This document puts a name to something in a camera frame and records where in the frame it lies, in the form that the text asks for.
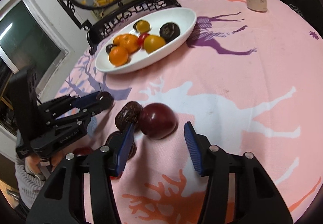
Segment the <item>person's left hand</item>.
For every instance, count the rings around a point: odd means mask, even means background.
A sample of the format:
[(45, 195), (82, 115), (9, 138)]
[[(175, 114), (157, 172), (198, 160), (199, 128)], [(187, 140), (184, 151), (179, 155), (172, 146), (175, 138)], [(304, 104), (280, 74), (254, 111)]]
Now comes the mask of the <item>person's left hand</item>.
[(25, 158), (25, 169), (28, 174), (35, 176), (37, 179), (46, 180), (63, 158), (64, 153), (62, 151), (46, 159), (41, 159), (38, 155), (31, 154)]

